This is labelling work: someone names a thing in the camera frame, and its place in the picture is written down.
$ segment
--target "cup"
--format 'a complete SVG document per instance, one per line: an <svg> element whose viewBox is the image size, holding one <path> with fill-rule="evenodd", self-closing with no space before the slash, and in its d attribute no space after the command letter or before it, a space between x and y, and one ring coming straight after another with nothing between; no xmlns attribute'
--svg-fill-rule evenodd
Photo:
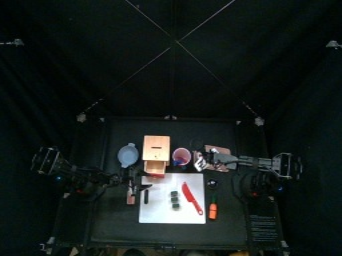
<svg viewBox="0 0 342 256"><path fill-rule="evenodd" d="M191 153L185 148L177 148L172 153L173 166L184 166L191 160Z"/></svg>

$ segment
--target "red knife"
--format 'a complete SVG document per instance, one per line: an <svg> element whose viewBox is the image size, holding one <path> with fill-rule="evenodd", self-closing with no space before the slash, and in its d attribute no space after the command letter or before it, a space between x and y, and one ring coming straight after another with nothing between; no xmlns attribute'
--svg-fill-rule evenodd
<svg viewBox="0 0 342 256"><path fill-rule="evenodd" d="M187 198L187 201L193 204L193 206L196 208L196 211L197 211L197 214L203 215L203 210L201 210L201 208L200 208L200 206L197 204L197 201L196 201L196 199L195 199L195 197L193 197L193 195L192 195L192 193L189 191L189 188L188 188L185 182L181 184L181 191L183 191L183 194L184 194L184 196Z"/></svg>

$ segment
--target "orange box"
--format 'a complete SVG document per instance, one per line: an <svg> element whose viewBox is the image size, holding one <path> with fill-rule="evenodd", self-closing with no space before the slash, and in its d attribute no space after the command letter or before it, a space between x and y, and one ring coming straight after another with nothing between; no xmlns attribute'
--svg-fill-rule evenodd
<svg viewBox="0 0 342 256"><path fill-rule="evenodd" d="M169 136L144 136L144 171L155 176L163 176L169 165L169 141Z"/></svg>

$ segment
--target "white paper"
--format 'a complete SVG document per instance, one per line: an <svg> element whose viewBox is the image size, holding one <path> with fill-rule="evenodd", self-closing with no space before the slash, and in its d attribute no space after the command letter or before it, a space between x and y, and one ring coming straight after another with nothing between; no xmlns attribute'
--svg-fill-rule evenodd
<svg viewBox="0 0 342 256"><path fill-rule="evenodd" d="M203 215L187 201L181 184L187 183L189 191L200 205ZM141 184L148 188L148 204L144 204L144 191L140 192L139 223L204 224L205 204L201 173L165 173L164 178L143 177ZM177 191L179 209L172 208L171 191Z"/></svg>

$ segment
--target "table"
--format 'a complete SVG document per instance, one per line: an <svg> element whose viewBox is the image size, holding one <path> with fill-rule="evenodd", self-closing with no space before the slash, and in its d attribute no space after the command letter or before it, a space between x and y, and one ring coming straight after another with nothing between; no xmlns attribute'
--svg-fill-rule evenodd
<svg viewBox="0 0 342 256"><path fill-rule="evenodd" d="M262 127L252 121L153 118L89 118L79 124L69 161L77 166L97 166L109 173L119 171L119 149L135 143L143 152L144 135L171 137L171 152L179 147L191 148L191 141L200 139L208 145L228 148L232 155L267 157ZM139 158L136 166L143 169ZM167 172L181 172L169 165ZM196 173L188 165L188 173ZM252 250L252 232L248 221L248 205L234 192L236 171L227 173L204 170L204 183L219 181L218 218L199 224L139 223L139 195L136 204L125 204L125 187L107 189L95 202L80 202L72 196L61 199L53 229L55 247L144 247L161 250L210 249ZM214 191L204 186L205 210ZM282 240L276 202L271 202L276 219L276 241Z"/></svg>

